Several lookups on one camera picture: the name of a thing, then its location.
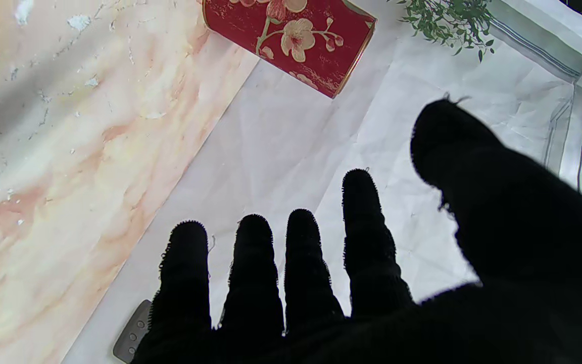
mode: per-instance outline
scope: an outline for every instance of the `green plant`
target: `green plant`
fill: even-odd
[[[487,4],[491,0],[400,0],[398,4],[406,4],[407,16],[400,21],[410,23],[414,35],[422,32],[425,39],[432,43],[441,42],[450,48],[478,48],[478,57],[489,51],[495,53],[491,46],[493,39],[482,40],[482,35],[489,35],[491,13]]]

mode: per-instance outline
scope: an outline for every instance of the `red canister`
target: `red canister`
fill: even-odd
[[[333,98],[376,18],[346,0],[204,0],[208,28]]]

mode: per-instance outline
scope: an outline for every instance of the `marble-pattern backdrop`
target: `marble-pattern backdrop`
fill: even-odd
[[[0,0],[0,362],[60,362],[257,58],[195,0]]]

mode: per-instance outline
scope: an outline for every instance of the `fingertip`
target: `fingertip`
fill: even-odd
[[[314,214],[309,210],[297,209],[291,212],[286,225],[286,244],[295,246],[306,240],[317,240],[320,244],[320,231]]]
[[[237,235],[240,234],[257,234],[257,235],[270,235],[273,236],[271,232],[271,227],[268,225],[268,221],[257,214],[250,214],[244,216],[239,222],[239,227],[237,228]]]
[[[198,221],[184,221],[172,230],[160,265],[161,281],[181,272],[207,275],[208,235]]]
[[[354,169],[343,179],[343,212],[345,219],[354,214],[379,214],[381,202],[374,180],[365,170]]]
[[[194,242],[205,242],[208,247],[208,235],[204,226],[194,220],[183,221],[175,226],[170,233],[170,242],[180,242],[182,240],[191,240]]]

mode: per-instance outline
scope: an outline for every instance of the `finger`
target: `finger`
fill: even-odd
[[[364,170],[352,170],[343,180],[343,215],[352,316],[385,315],[413,304],[376,187]]]
[[[323,260],[318,225],[307,210],[295,210],[289,216],[284,292],[287,336],[344,319]]]
[[[172,230],[160,271],[161,287],[150,308],[150,330],[209,330],[208,238],[200,223],[187,221]]]
[[[284,320],[273,262],[273,234],[263,217],[249,215],[240,222],[228,281],[221,329],[263,340],[280,337]]]

